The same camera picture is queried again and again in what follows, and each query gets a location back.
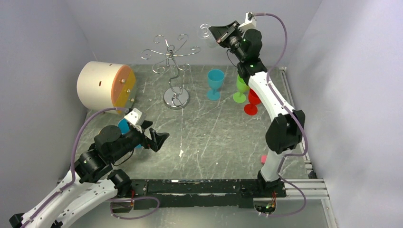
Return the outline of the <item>clear wine glass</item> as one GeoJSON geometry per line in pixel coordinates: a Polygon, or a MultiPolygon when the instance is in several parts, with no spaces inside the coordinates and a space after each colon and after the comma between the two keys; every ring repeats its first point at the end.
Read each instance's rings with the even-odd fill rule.
{"type": "Polygon", "coordinates": [[[218,46],[215,38],[209,30],[210,25],[203,23],[197,29],[197,36],[205,42],[209,48],[215,48],[218,46]]]}

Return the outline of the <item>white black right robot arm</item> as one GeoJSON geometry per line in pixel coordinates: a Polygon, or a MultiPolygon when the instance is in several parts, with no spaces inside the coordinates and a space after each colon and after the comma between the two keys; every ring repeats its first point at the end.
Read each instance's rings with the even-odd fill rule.
{"type": "Polygon", "coordinates": [[[239,76],[258,96],[270,116],[271,124],[265,134],[269,152],[258,172],[256,185],[258,194],[267,197],[279,185],[278,174],[283,158],[303,139],[305,114],[302,110],[295,110],[268,78],[269,71],[259,57],[262,35],[253,23],[234,21],[226,26],[210,26],[208,30],[219,46],[236,56],[239,76]]]}

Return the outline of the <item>blue plastic wine glass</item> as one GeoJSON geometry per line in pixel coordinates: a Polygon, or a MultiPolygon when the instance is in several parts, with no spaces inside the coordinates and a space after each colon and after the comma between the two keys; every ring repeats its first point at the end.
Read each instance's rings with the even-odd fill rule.
{"type": "MultiPolygon", "coordinates": [[[[122,136],[124,136],[126,133],[128,133],[128,132],[130,132],[130,127],[131,127],[131,125],[129,124],[129,122],[126,120],[126,119],[124,119],[124,118],[122,118],[120,121],[119,121],[119,123],[118,123],[118,125],[117,125],[118,127],[119,127],[119,129],[120,129],[120,131],[121,131],[121,134],[122,134],[122,136]]],[[[138,133],[140,133],[136,128],[133,128],[132,130],[134,130],[134,133],[137,135],[138,133]]],[[[122,143],[129,143],[129,139],[123,139],[122,140],[122,143]]],[[[137,145],[136,145],[136,147],[135,147],[135,149],[141,149],[141,143],[138,143],[137,145]]]]}

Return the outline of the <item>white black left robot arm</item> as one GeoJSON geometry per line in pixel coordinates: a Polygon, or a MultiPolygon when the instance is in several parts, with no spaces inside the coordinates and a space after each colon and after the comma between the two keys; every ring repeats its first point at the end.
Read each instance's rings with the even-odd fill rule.
{"type": "Polygon", "coordinates": [[[157,152],[170,136],[151,128],[144,121],[139,128],[127,124],[123,134],[116,125],[108,125],[94,138],[89,150],[80,155],[62,181],[33,209],[14,214],[9,223],[13,228],[63,228],[109,199],[133,198],[130,177],[114,170],[115,163],[137,145],[157,152]]]}

